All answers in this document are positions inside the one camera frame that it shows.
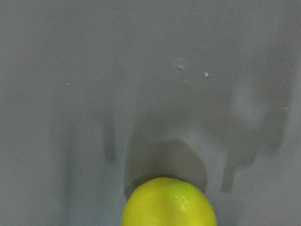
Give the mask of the yellow lemon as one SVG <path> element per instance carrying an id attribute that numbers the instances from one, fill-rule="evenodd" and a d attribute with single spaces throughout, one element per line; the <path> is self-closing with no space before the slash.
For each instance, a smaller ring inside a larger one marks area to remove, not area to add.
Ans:
<path id="1" fill-rule="evenodd" d="M 123 226 L 215 226 L 212 205 L 194 185 L 155 178 L 137 187 L 124 208 Z"/>

